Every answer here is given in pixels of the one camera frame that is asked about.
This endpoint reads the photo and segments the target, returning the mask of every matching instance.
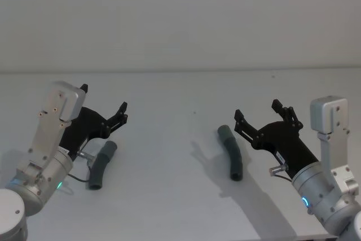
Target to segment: white wall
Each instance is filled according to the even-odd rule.
[[[361,64],[361,0],[0,0],[0,71]]]

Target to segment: gray foam tube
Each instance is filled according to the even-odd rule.
[[[99,151],[91,167],[89,178],[89,189],[99,190],[103,187],[103,174],[108,163],[112,160],[117,145],[112,141],[107,141]]]
[[[222,125],[219,127],[218,135],[230,156],[230,177],[233,181],[241,181],[243,179],[243,164],[241,151],[236,138],[228,125]]]

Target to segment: cable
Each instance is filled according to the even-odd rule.
[[[79,182],[82,182],[82,183],[88,183],[89,180],[82,180],[82,179],[79,179],[78,177],[75,177],[74,175],[71,175],[71,174],[68,174],[69,177],[72,177],[73,179],[79,181]]]
[[[88,166],[88,169],[89,169],[89,172],[91,173],[91,167],[89,165]],[[72,177],[73,179],[79,181],[79,182],[82,182],[82,183],[88,183],[89,182],[89,179],[88,180],[82,180],[82,179],[79,179],[78,177],[75,177],[74,175],[72,174],[68,174],[69,177]]]
[[[282,179],[287,180],[288,182],[291,182],[291,183],[292,183],[292,180],[289,179],[289,178],[287,178],[287,177],[284,177],[284,176],[281,176],[281,175],[278,175],[278,174],[275,174],[274,176],[275,176],[275,177],[282,178]]]

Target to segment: metal bracket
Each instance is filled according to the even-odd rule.
[[[91,168],[93,166],[96,156],[88,154],[87,152],[83,152],[83,151],[80,151],[78,155],[86,159],[86,165],[88,166],[88,168]]]
[[[321,140],[321,163],[330,185],[340,195],[358,195],[357,184],[347,164],[347,138],[349,116],[347,99],[327,96],[313,100],[310,106],[311,127],[318,131]]]
[[[277,173],[285,172],[288,170],[288,165],[283,164],[280,166],[275,166],[273,168],[270,168],[270,176],[275,176]]]

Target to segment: white table surface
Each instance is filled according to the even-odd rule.
[[[216,129],[234,127],[241,109],[256,128],[279,120],[275,98],[293,106],[301,138],[320,158],[309,104],[324,95],[349,99],[349,164],[361,181],[361,69],[0,76],[0,185],[15,174],[31,144],[37,113],[51,81],[89,84],[85,106],[104,117],[124,100],[129,122],[112,134],[118,150],[103,188],[86,190],[69,177],[37,215],[29,241],[241,241],[327,236],[292,185],[270,177],[276,160],[245,142],[244,179],[228,177],[227,154]],[[90,152],[103,141],[90,142]],[[72,173],[86,177],[84,159]]]

